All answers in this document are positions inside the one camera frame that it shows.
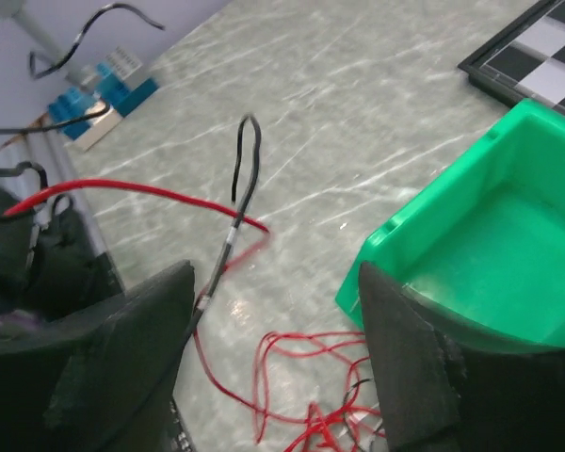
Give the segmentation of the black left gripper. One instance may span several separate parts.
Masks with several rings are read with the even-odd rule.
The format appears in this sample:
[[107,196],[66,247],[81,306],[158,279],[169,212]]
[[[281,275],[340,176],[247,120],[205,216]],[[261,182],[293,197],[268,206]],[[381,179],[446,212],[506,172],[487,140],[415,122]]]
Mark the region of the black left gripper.
[[122,292],[112,261],[97,251],[75,197],[60,194],[48,222],[0,222],[0,315],[55,320]]

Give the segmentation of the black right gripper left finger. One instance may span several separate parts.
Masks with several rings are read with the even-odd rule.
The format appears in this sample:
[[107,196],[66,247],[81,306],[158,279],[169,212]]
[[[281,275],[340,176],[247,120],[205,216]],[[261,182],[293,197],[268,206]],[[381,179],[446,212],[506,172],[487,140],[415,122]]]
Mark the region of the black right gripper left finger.
[[195,294],[183,261],[0,341],[0,451],[154,451]]

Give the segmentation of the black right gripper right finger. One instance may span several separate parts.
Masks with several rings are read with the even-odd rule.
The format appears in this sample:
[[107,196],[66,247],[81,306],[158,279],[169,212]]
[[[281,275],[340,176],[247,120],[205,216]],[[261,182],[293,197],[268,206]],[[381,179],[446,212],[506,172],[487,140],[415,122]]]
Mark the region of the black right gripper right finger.
[[363,327],[392,451],[565,451],[565,348],[486,333],[359,270]]

